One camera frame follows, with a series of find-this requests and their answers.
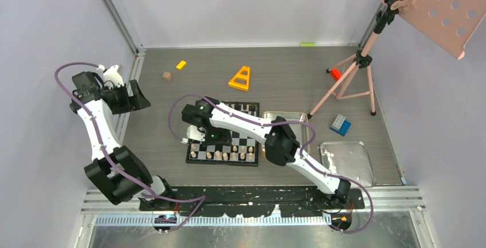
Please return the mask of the black white chess board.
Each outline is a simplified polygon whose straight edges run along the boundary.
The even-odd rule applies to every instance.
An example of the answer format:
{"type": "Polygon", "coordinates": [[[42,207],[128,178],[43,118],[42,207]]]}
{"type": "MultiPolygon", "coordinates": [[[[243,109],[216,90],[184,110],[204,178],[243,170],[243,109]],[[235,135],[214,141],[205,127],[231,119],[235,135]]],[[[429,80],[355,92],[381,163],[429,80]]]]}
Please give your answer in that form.
{"type": "MultiPolygon", "coordinates": [[[[202,120],[194,116],[194,111],[208,112],[212,106],[204,100],[198,100],[195,104],[187,104],[182,111],[183,121],[190,123],[196,122],[196,127],[201,127],[202,120]]],[[[231,131],[232,145],[203,145],[193,143],[187,145],[186,163],[187,164],[220,164],[229,166],[257,167],[258,149],[260,143],[244,133],[231,131]],[[253,147],[254,161],[248,160],[249,147],[253,147]]]]}

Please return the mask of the orange triangular plastic frame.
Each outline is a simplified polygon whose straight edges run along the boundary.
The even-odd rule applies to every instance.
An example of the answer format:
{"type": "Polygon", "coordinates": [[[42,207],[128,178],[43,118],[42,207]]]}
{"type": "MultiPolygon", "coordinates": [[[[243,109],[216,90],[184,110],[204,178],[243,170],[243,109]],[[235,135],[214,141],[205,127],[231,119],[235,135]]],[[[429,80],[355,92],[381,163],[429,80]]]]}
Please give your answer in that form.
{"type": "Polygon", "coordinates": [[[250,67],[243,66],[228,82],[228,86],[247,92],[249,90],[250,72],[250,67]]]}

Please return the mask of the gold tin box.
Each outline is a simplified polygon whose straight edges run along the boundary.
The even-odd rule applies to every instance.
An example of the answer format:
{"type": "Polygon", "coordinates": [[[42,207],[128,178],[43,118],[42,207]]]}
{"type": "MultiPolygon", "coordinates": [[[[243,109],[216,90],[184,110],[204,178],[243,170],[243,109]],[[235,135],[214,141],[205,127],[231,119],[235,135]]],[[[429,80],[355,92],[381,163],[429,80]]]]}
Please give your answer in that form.
{"type": "MultiPolygon", "coordinates": [[[[300,112],[281,112],[281,111],[267,111],[262,114],[262,118],[275,120],[277,116],[284,118],[286,121],[300,121],[308,123],[307,115],[300,112]]],[[[312,137],[312,131],[305,125],[294,123],[289,125],[296,135],[296,140],[300,145],[309,142],[312,137]]]]}

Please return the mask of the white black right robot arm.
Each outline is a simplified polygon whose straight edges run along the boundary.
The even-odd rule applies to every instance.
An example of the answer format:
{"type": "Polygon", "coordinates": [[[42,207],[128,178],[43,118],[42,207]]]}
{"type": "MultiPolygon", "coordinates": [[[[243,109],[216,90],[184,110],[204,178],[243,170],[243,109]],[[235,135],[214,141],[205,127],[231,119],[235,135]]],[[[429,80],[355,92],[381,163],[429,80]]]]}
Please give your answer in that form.
{"type": "Polygon", "coordinates": [[[327,195],[328,203],[342,208],[350,201],[351,183],[325,168],[300,144],[291,124],[281,116],[264,119],[236,110],[223,102],[203,97],[187,104],[181,111],[182,121],[189,124],[184,143],[195,145],[190,156],[201,156],[207,148],[216,158],[237,147],[236,155],[249,154],[250,142],[233,142],[233,134],[240,139],[253,140],[265,148],[266,160],[277,166],[290,167],[314,183],[327,195]]]}

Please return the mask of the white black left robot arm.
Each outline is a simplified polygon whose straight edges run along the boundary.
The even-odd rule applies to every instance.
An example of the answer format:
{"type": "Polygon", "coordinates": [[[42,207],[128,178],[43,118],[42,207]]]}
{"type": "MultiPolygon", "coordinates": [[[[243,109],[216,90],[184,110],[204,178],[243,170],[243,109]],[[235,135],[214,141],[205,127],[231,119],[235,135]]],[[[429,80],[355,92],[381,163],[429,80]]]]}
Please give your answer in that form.
{"type": "Polygon", "coordinates": [[[138,198],[149,208],[169,210],[176,196],[167,181],[151,176],[148,168],[115,136],[112,116],[150,107],[138,82],[105,86],[95,72],[81,72],[72,77],[71,110],[82,118],[92,146],[92,162],[85,166],[88,179],[114,205],[138,198]]]}

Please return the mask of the small wooden cube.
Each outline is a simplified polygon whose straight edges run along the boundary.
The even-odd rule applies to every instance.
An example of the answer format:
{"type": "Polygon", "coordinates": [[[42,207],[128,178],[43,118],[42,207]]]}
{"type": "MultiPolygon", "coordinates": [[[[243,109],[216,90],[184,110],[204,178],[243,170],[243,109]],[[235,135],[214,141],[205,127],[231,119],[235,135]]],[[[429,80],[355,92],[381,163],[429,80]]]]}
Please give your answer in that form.
{"type": "Polygon", "coordinates": [[[164,73],[163,73],[163,79],[164,79],[165,81],[171,81],[171,80],[172,80],[172,77],[173,77],[173,75],[172,75],[172,73],[170,73],[170,72],[164,72],[164,73]]]}

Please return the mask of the yellow rectangular block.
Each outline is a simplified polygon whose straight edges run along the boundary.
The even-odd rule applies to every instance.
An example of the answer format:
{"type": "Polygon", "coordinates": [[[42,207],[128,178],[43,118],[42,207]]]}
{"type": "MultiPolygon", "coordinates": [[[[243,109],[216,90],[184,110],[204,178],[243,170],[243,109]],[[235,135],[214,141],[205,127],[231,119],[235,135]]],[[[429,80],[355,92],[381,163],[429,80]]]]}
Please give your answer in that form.
{"type": "Polygon", "coordinates": [[[179,64],[176,66],[176,68],[177,68],[178,70],[182,70],[182,69],[184,69],[184,68],[185,68],[185,66],[186,66],[186,65],[187,65],[187,62],[186,62],[186,61],[184,61],[184,60],[181,60],[181,61],[179,62],[179,64]]]}

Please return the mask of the blue box of bits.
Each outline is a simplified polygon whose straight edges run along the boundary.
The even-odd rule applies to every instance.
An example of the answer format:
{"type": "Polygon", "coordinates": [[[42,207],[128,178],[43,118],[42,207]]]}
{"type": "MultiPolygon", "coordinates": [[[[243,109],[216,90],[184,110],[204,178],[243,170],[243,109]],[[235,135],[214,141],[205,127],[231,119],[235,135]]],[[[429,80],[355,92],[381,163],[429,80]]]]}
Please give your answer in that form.
{"type": "Polygon", "coordinates": [[[330,130],[336,132],[338,135],[346,136],[350,127],[351,123],[346,119],[346,117],[338,114],[336,119],[331,124],[330,130]]]}

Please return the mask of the red block near stand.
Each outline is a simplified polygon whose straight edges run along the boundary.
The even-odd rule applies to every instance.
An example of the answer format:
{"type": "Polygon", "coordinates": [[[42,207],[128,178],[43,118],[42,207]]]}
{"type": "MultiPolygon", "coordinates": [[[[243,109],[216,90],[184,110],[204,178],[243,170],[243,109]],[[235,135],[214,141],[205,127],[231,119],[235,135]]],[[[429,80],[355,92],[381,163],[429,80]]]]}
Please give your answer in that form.
{"type": "Polygon", "coordinates": [[[332,78],[335,80],[335,81],[338,81],[341,77],[342,77],[342,74],[340,72],[339,69],[333,69],[331,72],[330,72],[330,75],[332,76],[332,78]]]}

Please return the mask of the silver tin lid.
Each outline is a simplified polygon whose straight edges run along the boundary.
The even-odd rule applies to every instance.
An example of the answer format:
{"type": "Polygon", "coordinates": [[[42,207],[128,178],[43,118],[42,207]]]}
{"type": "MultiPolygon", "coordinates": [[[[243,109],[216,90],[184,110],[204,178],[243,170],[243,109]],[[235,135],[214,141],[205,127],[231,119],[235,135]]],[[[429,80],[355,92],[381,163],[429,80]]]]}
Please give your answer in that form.
{"type": "Polygon", "coordinates": [[[319,145],[322,165],[333,173],[360,183],[376,185],[375,173],[366,146],[361,141],[329,141],[319,145]]]}

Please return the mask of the pink music stand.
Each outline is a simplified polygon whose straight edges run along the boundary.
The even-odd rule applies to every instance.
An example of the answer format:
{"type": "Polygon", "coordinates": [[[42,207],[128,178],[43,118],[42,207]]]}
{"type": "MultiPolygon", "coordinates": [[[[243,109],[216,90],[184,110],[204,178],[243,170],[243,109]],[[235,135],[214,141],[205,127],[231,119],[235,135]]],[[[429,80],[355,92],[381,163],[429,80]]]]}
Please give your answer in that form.
{"type": "Polygon", "coordinates": [[[344,92],[359,69],[367,71],[368,90],[359,96],[369,96],[371,115],[376,114],[373,77],[371,70],[372,58],[369,53],[379,35],[394,18],[400,16],[436,45],[460,60],[465,56],[465,46],[485,17],[485,0],[380,0],[383,9],[375,16],[375,25],[366,43],[355,54],[340,63],[328,68],[327,73],[339,66],[349,63],[334,85],[308,113],[311,118],[323,103],[331,96],[337,100],[346,99],[344,92]]]}

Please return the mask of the green block at wall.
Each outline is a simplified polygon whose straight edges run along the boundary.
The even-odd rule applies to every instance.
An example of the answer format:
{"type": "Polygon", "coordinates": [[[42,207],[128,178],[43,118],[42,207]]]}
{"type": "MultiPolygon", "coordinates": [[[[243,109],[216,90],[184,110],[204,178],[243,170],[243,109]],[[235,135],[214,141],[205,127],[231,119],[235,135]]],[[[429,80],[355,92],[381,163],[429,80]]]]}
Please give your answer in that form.
{"type": "Polygon", "coordinates": [[[300,43],[300,47],[315,47],[316,44],[313,42],[302,42],[300,43]]]}

